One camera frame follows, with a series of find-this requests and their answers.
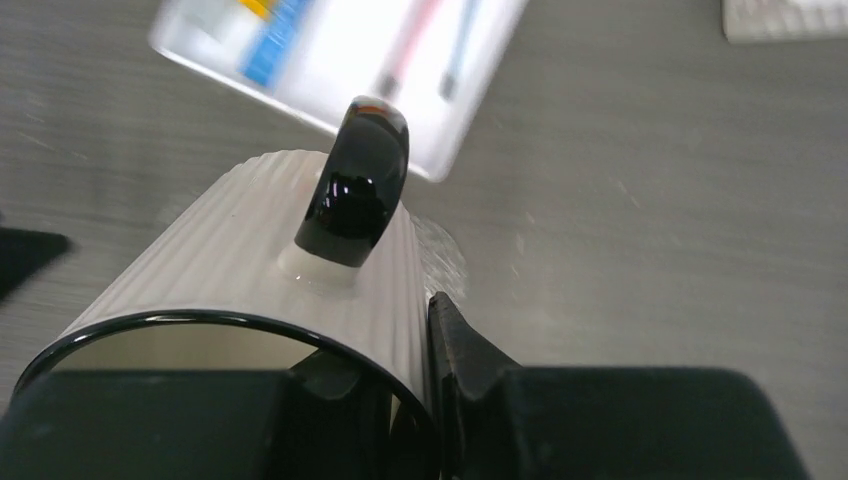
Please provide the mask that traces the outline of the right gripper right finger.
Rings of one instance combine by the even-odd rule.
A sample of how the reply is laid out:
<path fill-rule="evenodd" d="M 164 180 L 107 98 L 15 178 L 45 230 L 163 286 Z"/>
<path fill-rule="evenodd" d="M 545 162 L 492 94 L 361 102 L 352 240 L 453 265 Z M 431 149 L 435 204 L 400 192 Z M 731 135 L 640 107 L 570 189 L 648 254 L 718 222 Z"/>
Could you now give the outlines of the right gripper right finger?
<path fill-rule="evenodd" d="M 749 377 L 703 367 L 523 366 L 445 293 L 428 306 L 447 479 L 804 479 Z"/>

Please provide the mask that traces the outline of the white plastic bin tray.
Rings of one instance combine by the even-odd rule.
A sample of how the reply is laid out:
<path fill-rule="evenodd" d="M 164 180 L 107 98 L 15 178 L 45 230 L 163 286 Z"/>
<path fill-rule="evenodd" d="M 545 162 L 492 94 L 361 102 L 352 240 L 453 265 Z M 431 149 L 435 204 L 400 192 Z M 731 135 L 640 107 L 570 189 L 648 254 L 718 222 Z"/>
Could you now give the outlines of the white plastic bin tray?
<path fill-rule="evenodd" d="M 412 1 L 314 1 L 284 69 L 270 89 L 241 66 L 263 20 L 240 1 L 166 1 L 149 42 L 164 57 L 316 129 L 335 134 L 358 96 L 405 117 L 410 170 L 431 182 L 449 174 L 465 134 L 524 12 L 521 1 L 480 1 L 457 90 L 439 95 L 464 1 L 441 1 L 390 100 L 376 81 Z"/>

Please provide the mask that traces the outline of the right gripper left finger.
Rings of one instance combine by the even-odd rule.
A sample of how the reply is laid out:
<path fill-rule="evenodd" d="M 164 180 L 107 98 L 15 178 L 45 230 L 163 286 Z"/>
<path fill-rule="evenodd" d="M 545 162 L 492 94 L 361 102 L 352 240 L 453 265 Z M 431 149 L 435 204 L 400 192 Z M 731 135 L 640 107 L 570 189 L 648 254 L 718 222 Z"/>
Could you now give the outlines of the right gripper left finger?
<path fill-rule="evenodd" d="M 1 420 L 5 479 L 434 479 L 375 375 L 318 351 L 281 370 L 65 370 Z"/>

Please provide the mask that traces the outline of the white ribbed mug black rim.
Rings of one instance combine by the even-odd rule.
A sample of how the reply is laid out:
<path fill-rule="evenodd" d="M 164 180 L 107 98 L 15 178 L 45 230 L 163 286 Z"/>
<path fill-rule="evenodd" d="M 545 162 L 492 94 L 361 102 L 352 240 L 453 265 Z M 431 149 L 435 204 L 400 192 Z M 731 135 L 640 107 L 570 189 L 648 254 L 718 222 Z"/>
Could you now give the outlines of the white ribbed mug black rim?
<path fill-rule="evenodd" d="M 329 152 L 237 164 L 30 363 L 11 403 L 57 371 L 281 370 L 323 351 L 384 382 L 438 478 L 427 297 L 400 200 L 409 140 L 398 110 L 360 96 Z"/>

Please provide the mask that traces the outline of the clear oval glass tray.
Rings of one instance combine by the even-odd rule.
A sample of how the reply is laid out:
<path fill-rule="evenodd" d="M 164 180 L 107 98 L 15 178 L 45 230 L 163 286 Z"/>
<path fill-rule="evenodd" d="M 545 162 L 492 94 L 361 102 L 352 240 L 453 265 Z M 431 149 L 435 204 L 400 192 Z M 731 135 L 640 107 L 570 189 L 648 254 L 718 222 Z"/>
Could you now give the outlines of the clear oval glass tray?
<path fill-rule="evenodd" d="M 467 297 L 467 262 L 458 243 L 441 225 L 421 216 L 411 216 L 429 296 L 445 292 L 456 303 Z"/>

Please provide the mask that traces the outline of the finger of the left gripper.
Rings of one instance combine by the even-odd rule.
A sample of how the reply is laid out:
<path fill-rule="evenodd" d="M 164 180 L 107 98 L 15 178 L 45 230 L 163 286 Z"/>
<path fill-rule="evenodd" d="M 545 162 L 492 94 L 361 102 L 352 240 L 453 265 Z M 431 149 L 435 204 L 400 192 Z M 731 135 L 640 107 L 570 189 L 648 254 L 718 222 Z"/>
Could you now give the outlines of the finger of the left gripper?
<path fill-rule="evenodd" d="M 1 229 L 1 301 L 4 302 L 39 270 L 71 249 L 58 233 Z"/>

